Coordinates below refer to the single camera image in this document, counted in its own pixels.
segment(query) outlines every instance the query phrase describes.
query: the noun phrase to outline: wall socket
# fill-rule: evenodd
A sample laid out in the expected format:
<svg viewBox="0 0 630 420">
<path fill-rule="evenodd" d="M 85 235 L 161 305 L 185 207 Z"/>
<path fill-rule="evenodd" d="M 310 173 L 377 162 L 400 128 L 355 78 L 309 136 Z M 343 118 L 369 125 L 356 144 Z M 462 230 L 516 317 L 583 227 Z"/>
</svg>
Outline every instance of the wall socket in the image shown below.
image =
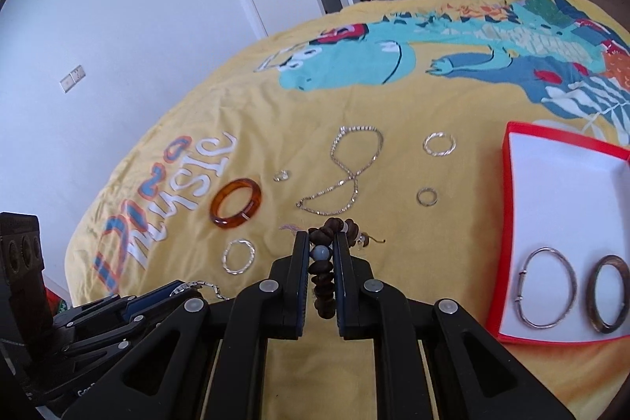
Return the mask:
<svg viewBox="0 0 630 420">
<path fill-rule="evenodd" d="M 77 82 L 79 82 L 84 77 L 85 71 L 83 70 L 83 67 L 79 65 L 74 70 L 72 70 L 72 72 L 62 78 L 61 81 L 59 81 L 59 84 L 61 84 L 64 92 L 67 93 L 72 88 L 74 88 L 75 84 L 77 84 Z"/>
</svg>

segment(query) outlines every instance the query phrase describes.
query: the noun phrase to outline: amber bangle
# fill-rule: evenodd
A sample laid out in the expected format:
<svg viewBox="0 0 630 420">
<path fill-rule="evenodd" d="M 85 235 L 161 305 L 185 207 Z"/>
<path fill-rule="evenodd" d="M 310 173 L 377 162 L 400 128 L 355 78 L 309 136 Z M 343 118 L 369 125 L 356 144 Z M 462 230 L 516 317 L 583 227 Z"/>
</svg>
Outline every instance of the amber bangle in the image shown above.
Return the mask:
<svg viewBox="0 0 630 420">
<path fill-rule="evenodd" d="M 599 315 L 597 310 L 597 302 L 595 300 L 595 286 L 597 285 L 597 278 L 599 277 L 599 271 L 604 266 L 613 266 L 619 272 L 621 281 L 624 285 L 624 298 L 621 304 L 621 311 L 617 316 L 616 321 L 613 324 L 607 324 Z M 628 316 L 628 310 L 630 309 L 630 269 L 628 265 L 616 255 L 607 255 L 602 258 L 593 268 L 591 275 L 588 277 L 587 284 L 587 313 L 588 318 L 591 321 L 591 325 L 596 331 L 602 334 L 609 334 L 616 331 L 626 320 Z"/>
<path fill-rule="evenodd" d="M 243 187 L 249 187 L 251 189 L 250 202 L 245 208 L 229 218 L 219 217 L 219 207 L 221 207 L 223 200 L 235 190 Z M 225 185 L 212 199 L 212 203 L 210 203 L 210 219 L 219 228 L 235 228 L 242 225 L 245 221 L 248 221 L 256 213 L 262 199 L 263 193 L 260 191 L 260 186 L 253 180 L 238 179 L 232 181 Z"/>
</svg>

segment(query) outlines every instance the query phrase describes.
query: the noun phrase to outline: wall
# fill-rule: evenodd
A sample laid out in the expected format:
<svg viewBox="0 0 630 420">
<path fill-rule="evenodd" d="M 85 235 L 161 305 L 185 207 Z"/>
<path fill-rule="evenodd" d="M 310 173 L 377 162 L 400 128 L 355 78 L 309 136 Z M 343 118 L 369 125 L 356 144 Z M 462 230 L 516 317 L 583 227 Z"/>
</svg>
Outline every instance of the wall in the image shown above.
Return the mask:
<svg viewBox="0 0 630 420">
<path fill-rule="evenodd" d="M 239 0 L 7 0 L 0 12 L 0 211 L 39 216 L 45 275 L 114 166 L 255 40 Z M 82 65 L 64 94 L 59 81 Z"/>
</svg>

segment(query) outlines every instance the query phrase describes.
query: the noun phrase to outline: bolt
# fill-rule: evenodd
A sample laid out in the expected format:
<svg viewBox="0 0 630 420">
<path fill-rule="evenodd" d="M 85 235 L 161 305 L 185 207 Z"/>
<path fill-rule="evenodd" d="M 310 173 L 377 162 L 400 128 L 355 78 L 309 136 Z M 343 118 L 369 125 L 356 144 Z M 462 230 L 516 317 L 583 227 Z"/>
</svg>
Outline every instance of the bolt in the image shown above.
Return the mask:
<svg viewBox="0 0 630 420">
<path fill-rule="evenodd" d="M 380 279 L 367 279 L 363 287 L 368 292 L 380 292 L 383 290 L 383 282 Z"/>
<path fill-rule="evenodd" d="M 440 311 L 448 314 L 453 314 L 458 311 L 458 304 L 452 299 L 443 299 L 437 305 Z"/>
<path fill-rule="evenodd" d="M 193 297 L 184 303 L 184 310 L 190 313 L 195 313 L 200 311 L 206 302 L 203 299 L 199 299 L 198 297 Z"/>
<path fill-rule="evenodd" d="M 278 290 L 279 286 L 280 285 L 278 285 L 278 282 L 274 279 L 264 279 L 260 282 L 258 288 L 263 292 L 275 292 L 276 290 Z"/>
</svg>

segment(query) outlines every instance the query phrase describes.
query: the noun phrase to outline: small ring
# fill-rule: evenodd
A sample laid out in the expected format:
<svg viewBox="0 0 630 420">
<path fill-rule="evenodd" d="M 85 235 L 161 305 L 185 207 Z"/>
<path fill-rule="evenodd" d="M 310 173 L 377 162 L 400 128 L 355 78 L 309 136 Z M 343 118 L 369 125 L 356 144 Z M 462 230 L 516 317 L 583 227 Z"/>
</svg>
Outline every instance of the small ring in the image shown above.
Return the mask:
<svg viewBox="0 0 630 420">
<path fill-rule="evenodd" d="M 595 285 L 597 284 L 597 278 L 599 277 L 599 272 L 602 270 L 604 266 L 613 266 L 619 272 L 621 276 L 621 281 L 624 284 L 624 300 L 621 304 L 621 311 L 617 316 L 614 324 L 606 324 L 601 316 L 599 315 L 599 310 L 597 309 L 597 303 L 595 301 Z M 591 275 L 588 277 L 587 284 L 587 313 L 588 318 L 591 321 L 591 324 L 595 328 L 596 331 L 599 331 L 602 334 L 609 334 L 613 331 L 620 328 L 620 326 L 626 320 L 628 316 L 628 309 L 630 309 L 630 269 L 628 269 L 628 265 L 618 256 L 616 255 L 607 255 L 602 258 L 593 268 Z"/>
<path fill-rule="evenodd" d="M 250 259 L 241 269 L 239 269 L 238 271 L 233 271 L 232 269 L 228 267 L 228 254 L 230 250 L 232 249 L 232 244 L 236 244 L 236 243 L 245 244 L 245 246 L 250 248 Z M 223 258 L 222 258 L 223 268 L 230 274 L 243 274 L 245 271 L 247 271 L 250 268 L 250 266 L 254 262 L 255 257 L 256 257 L 256 248 L 254 248 L 254 245 L 251 244 L 250 241 L 248 241 L 247 239 L 236 239 L 235 241 L 228 242 L 228 247 L 226 247 L 223 252 Z"/>
<path fill-rule="evenodd" d="M 434 195 L 434 198 L 432 201 L 422 201 L 420 197 L 425 192 L 430 192 Z M 420 203 L 423 207 L 432 207 L 433 205 L 437 203 L 437 191 L 432 187 L 423 187 L 422 189 L 418 191 L 418 194 L 416 194 L 416 199 L 418 200 L 418 203 Z"/>
<path fill-rule="evenodd" d="M 448 150 L 445 150 L 444 152 L 434 152 L 433 150 L 431 150 L 429 148 L 429 142 L 432 139 L 434 139 L 434 138 L 446 138 L 446 137 L 448 137 L 450 139 L 450 148 Z M 428 153 L 429 155 L 432 155 L 434 157 L 444 157 L 445 155 L 452 154 L 453 150 L 455 149 L 456 146 L 457 146 L 457 143 L 455 141 L 455 138 L 453 136 L 451 136 L 450 134 L 446 134 L 446 132 L 434 132 L 429 137 L 427 137 L 424 140 L 424 143 L 422 144 L 422 147 L 424 148 L 424 151 L 426 153 Z"/>
<path fill-rule="evenodd" d="M 283 169 L 283 170 L 278 171 L 273 176 L 273 181 L 274 182 L 284 182 L 285 180 L 289 180 L 290 178 L 291 178 L 291 171 Z"/>
<path fill-rule="evenodd" d="M 249 187 L 251 189 L 250 202 L 239 212 L 230 216 L 229 218 L 219 217 L 219 207 L 223 200 L 237 189 L 242 187 Z M 260 202 L 263 199 L 260 186 L 250 179 L 238 179 L 230 182 L 221 188 L 221 190 L 212 198 L 210 203 L 210 219 L 219 228 L 235 228 L 242 225 L 245 221 L 248 221 L 260 207 Z"/>
<path fill-rule="evenodd" d="M 525 276 L 527 275 L 527 266 L 531 262 L 532 258 L 538 255 L 538 253 L 542 253 L 542 252 L 549 252 L 553 256 L 557 257 L 557 259 L 560 260 L 560 263 L 562 263 L 562 265 L 565 266 L 566 271 L 569 273 L 569 279 L 571 279 L 571 301 L 569 302 L 569 306 L 554 322 L 551 322 L 550 324 L 534 324 L 531 320 L 529 320 L 525 316 L 525 313 L 523 313 L 523 306 L 522 306 L 523 286 L 525 285 Z M 562 322 L 565 319 L 565 317 L 569 314 L 573 305 L 575 304 L 575 299 L 577 295 L 578 295 L 578 280 L 575 277 L 575 271 L 573 271 L 573 267 L 571 267 L 569 260 L 567 260 L 565 256 L 562 255 L 562 253 L 560 253 L 557 249 L 545 247 L 545 248 L 537 249 L 536 251 L 531 253 L 530 256 L 528 256 L 527 259 L 525 260 L 525 264 L 523 265 L 523 270 L 519 272 L 519 284 L 517 287 L 517 293 L 516 293 L 514 302 L 516 303 L 516 311 L 519 317 L 521 318 L 521 320 L 525 324 L 527 324 L 529 327 L 534 327 L 536 329 L 549 329 L 551 327 L 557 326 L 558 324 L 560 324 L 560 322 Z"/>
</svg>

